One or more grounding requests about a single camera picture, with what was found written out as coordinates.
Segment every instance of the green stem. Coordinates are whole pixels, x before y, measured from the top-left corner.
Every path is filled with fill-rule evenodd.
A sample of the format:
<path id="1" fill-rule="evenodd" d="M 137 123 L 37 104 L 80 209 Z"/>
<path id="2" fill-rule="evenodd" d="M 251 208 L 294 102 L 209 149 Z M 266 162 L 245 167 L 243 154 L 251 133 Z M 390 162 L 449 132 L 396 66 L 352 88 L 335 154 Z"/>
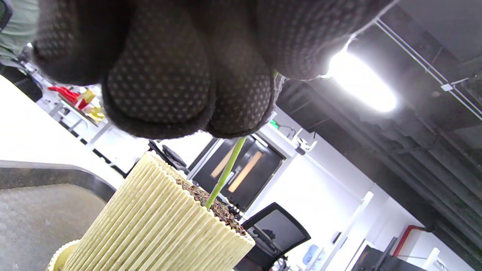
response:
<path id="1" fill-rule="evenodd" d="M 228 178 L 229 173 L 231 173 L 231 170 L 233 169 L 233 166 L 234 166 L 234 162 L 236 162 L 236 159 L 238 158 L 238 155 L 241 152 L 241 148 L 245 141 L 246 141 L 246 137 L 238 138 L 238 141 L 234 146 L 233 153 L 229 157 L 228 163 L 226 164 L 226 167 L 224 168 L 223 173 L 221 174 L 221 177 L 219 177 L 219 180 L 217 181 L 217 184 L 214 187 L 213 192 L 211 192 L 209 199 L 206 201 L 206 204 L 204 205 L 208 210 L 209 208 L 211 208 L 211 205 L 213 205 L 214 200 L 216 199 L 217 195 L 223 188 L 224 183 L 226 183 L 226 179 Z"/>

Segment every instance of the white countertop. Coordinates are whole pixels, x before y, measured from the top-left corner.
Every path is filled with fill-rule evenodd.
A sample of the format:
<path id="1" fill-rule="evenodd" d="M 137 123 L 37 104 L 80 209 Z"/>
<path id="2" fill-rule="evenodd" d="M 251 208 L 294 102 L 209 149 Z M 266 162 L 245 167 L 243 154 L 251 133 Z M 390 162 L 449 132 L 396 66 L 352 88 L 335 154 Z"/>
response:
<path id="1" fill-rule="evenodd" d="M 118 189 L 124 179 L 52 119 L 16 86 L 0 76 L 0 166 L 76 168 Z"/>

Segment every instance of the pleated paper cup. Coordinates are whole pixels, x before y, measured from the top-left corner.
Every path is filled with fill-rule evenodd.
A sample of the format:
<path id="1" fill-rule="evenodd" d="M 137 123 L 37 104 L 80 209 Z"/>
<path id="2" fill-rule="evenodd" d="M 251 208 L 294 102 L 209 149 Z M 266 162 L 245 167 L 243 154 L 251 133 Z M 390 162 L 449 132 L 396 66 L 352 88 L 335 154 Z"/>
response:
<path id="1" fill-rule="evenodd" d="M 57 252 L 52 256 L 52 259 L 47 266 L 45 271 L 62 271 L 68 256 L 77 247 L 79 240 L 75 240 L 63 245 Z"/>
<path id="2" fill-rule="evenodd" d="M 230 271 L 251 250 L 176 183 L 182 174 L 144 155 L 68 258 L 64 271 Z"/>

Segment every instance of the red pipe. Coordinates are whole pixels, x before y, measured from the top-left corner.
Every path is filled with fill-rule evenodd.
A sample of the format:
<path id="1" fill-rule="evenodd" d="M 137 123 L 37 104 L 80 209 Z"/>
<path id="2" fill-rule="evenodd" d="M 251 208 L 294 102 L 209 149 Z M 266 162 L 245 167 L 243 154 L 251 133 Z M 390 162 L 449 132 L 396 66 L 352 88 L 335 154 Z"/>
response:
<path id="1" fill-rule="evenodd" d="M 393 256 L 397 257 L 400 251 L 402 250 L 403 245 L 405 244 L 405 241 L 407 241 L 408 235 L 412 230 L 421 230 L 421 231 L 427 231 L 426 228 L 424 227 L 419 227 L 415 225 L 409 225 L 405 232 L 403 233 L 402 237 L 400 238 L 400 242 L 398 242 L 397 248 L 395 248 L 395 251 L 393 252 Z"/>

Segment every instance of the dark gray glove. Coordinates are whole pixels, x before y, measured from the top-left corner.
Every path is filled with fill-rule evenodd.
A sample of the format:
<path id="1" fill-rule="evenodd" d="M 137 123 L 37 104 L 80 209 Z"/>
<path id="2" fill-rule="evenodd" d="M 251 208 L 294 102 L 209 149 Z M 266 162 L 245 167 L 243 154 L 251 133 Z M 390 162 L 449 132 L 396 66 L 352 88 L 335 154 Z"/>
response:
<path id="1" fill-rule="evenodd" d="M 34 59 L 54 80 L 102 83 L 135 136 L 256 132 L 275 71 L 312 79 L 393 0 L 39 0 Z"/>

